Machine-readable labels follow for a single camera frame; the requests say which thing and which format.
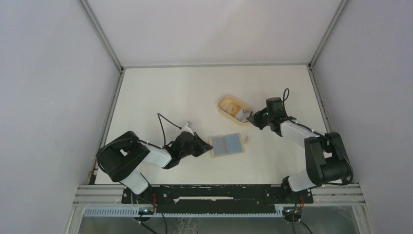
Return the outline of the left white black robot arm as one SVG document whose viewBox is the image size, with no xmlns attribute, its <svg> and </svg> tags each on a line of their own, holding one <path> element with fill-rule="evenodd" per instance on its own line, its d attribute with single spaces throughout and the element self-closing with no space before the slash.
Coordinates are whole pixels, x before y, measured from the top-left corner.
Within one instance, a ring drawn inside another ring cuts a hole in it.
<svg viewBox="0 0 413 234">
<path fill-rule="evenodd" d="M 152 190 L 145 177 L 136 171 L 139 164 L 150 163 L 171 169 L 187 157 L 199 157 L 213 146 L 203 141 L 197 133 L 182 131 L 174 141 L 159 147 L 141 140 L 133 131 L 127 131 L 96 153 L 97 164 L 111 181 L 119 182 L 133 192 L 140 203 L 151 200 Z"/>
</svg>

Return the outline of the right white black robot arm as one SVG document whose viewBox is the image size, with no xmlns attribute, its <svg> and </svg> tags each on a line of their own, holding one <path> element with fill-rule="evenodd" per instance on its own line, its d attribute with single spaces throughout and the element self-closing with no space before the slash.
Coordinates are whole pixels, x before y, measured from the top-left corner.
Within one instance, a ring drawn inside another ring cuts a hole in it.
<svg viewBox="0 0 413 234">
<path fill-rule="evenodd" d="M 305 169 L 282 180 L 282 198 L 293 203 L 301 191 L 325 184 L 344 186 L 352 183 L 354 171 L 342 138 L 337 132 L 322 134 L 304 124 L 285 110 L 284 100 L 272 97 L 266 107 L 247 118 L 255 127 L 269 127 L 278 136 L 289 139 L 304 149 Z"/>
</svg>

